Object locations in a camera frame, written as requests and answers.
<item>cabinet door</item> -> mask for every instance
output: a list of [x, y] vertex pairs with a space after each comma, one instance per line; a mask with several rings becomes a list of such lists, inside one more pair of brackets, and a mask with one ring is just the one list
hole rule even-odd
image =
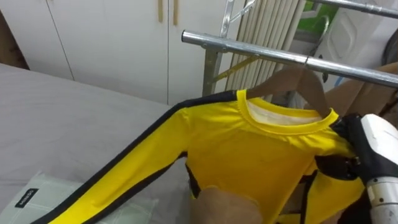
[[[243, 8], [244, 2], [235, 0], [233, 15]], [[187, 29], [220, 35], [226, 0], [170, 0], [169, 3], [169, 104], [174, 105], [200, 97], [203, 89], [205, 50], [181, 42], [181, 33]], [[228, 38], [236, 39], [239, 23], [237, 20], [230, 25]], [[229, 68], [231, 59], [232, 54], [223, 55], [221, 72]]]
[[45, 0], [0, 0], [0, 9], [32, 71], [72, 79]]
[[78, 82], [167, 103], [167, 0], [48, 0]]

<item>shirt neck tag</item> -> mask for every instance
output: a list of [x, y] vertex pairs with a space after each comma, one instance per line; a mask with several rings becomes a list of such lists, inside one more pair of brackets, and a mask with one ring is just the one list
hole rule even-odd
[[24, 196], [15, 204], [16, 208], [24, 208], [39, 189], [29, 189]]

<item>bed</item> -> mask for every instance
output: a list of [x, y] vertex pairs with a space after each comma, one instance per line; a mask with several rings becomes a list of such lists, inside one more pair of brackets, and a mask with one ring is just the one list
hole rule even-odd
[[[168, 109], [0, 64], [0, 211], [38, 171], [84, 182]], [[159, 199], [150, 223], [186, 223], [184, 160], [139, 196]]]

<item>radiator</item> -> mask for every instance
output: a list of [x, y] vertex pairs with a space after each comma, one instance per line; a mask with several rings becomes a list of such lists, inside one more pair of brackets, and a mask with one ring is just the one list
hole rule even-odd
[[[304, 5], [304, 0], [257, 0], [254, 8], [241, 20], [238, 41], [272, 49], [290, 49]], [[245, 59], [246, 56], [234, 54], [231, 66]], [[226, 90], [254, 87], [282, 66], [275, 62], [256, 60], [230, 75]]]

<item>chrome bar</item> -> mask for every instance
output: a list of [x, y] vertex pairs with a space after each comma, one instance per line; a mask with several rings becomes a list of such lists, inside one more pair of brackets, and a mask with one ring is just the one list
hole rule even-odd
[[398, 11], [397, 10], [386, 9], [385, 7], [376, 6], [376, 5], [372, 5], [372, 4], [364, 4], [364, 3], [360, 3], [360, 2], [353, 2], [353, 1], [347, 1], [347, 0], [309, 0], [309, 1], [398, 19]]
[[[255, 55], [264, 60], [272, 60], [285, 64], [304, 65], [307, 59], [306, 55], [259, 47], [253, 44], [223, 39], [221, 37], [187, 30], [182, 33], [182, 42], [199, 45], [206, 50], [211, 49], [222, 53], [232, 52], [247, 56]], [[329, 74], [346, 78], [354, 78], [357, 80], [398, 88], [398, 76], [386, 72], [352, 67], [342, 63], [329, 62], [314, 57], [308, 58], [307, 67], [318, 72], [327, 72]]]
[[[226, 38], [228, 35], [229, 24], [231, 21], [232, 10], [234, 7], [234, 0], [226, 0], [223, 23], [221, 25], [220, 37]], [[221, 60], [223, 54], [216, 50], [206, 50], [205, 54], [205, 75], [203, 76], [203, 91], [202, 95], [210, 95], [214, 93], [216, 84], [213, 82], [214, 77], [220, 72]]]

